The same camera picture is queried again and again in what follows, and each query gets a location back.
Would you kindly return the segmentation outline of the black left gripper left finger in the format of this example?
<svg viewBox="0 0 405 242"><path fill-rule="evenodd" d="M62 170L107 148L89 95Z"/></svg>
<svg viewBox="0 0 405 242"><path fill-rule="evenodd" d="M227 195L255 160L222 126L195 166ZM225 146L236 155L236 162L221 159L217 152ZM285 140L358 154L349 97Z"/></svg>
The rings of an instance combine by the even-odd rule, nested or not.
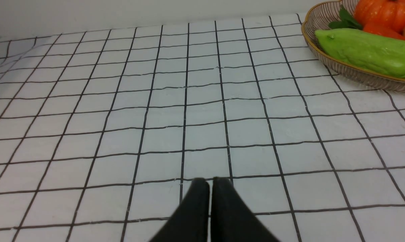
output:
<svg viewBox="0 0 405 242"><path fill-rule="evenodd" d="M195 178L180 205L151 242L206 242L208 238L210 187Z"/></svg>

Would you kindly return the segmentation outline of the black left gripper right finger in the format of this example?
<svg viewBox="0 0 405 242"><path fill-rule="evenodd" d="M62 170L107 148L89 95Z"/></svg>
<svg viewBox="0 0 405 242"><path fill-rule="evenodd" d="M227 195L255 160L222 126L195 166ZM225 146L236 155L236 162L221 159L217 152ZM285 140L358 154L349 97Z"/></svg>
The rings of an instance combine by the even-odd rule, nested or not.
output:
<svg viewBox="0 0 405 242"><path fill-rule="evenodd" d="M211 205L212 242L278 242L251 212L227 178L215 177Z"/></svg>

